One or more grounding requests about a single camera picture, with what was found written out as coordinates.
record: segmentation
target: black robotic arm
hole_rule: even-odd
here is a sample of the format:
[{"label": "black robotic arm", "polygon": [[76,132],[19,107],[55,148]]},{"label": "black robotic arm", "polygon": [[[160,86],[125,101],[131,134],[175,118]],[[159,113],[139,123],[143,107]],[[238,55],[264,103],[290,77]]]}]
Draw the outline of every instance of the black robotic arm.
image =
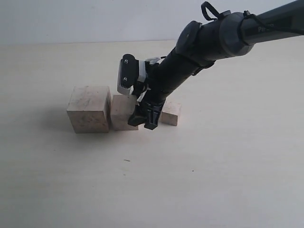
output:
[{"label": "black robotic arm", "polygon": [[129,125],[155,129],[166,98],[188,77],[212,67],[217,60],[246,55],[256,43],[304,35],[304,0],[258,16],[248,11],[218,13],[208,2],[201,10],[211,22],[191,21],[166,57],[142,61],[125,54],[121,59],[117,90],[138,98]]}]

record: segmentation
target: wooden block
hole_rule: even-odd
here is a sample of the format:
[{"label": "wooden block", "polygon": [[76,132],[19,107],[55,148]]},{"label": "wooden block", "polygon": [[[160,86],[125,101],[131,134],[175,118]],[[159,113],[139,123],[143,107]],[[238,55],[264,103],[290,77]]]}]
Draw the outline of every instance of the wooden block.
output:
[{"label": "wooden block", "polygon": [[113,95],[111,107],[111,121],[115,131],[134,131],[137,127],[128,125],[128,119],[135,110],[137,104],[134,95]]},{"label": "wooden block", "polygon": [[177,126],[179,116],[181,115],[181,104],[166,101],[162,108],[160,122],[172,126]]},{"label": "wooden block", "polygon": [[111,93],[108,86],[75,87],[67,115],[75,133],[108,133]]}]

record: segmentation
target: table surface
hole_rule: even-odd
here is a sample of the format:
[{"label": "table surface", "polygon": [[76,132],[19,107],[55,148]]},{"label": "table surface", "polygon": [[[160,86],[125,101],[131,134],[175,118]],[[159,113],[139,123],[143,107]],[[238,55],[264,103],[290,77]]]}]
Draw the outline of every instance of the table surface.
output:
[{"label": "table surface", "polygon": [[303,38],[218,61],[168,100],[179,125],[75,134],[74,86],[116,91],[118,63],[175,41],[0,47],[6,228],[302,228]]}]

